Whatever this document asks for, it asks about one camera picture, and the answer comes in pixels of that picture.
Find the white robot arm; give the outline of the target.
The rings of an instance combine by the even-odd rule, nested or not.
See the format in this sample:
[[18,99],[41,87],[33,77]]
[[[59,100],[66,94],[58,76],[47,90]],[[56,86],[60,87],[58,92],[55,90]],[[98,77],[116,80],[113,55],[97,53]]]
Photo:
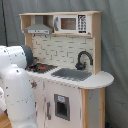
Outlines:
[[0,46],[0,79],[12,128],[38,128],[31,81],[26,68],[33,63],[27,45]]

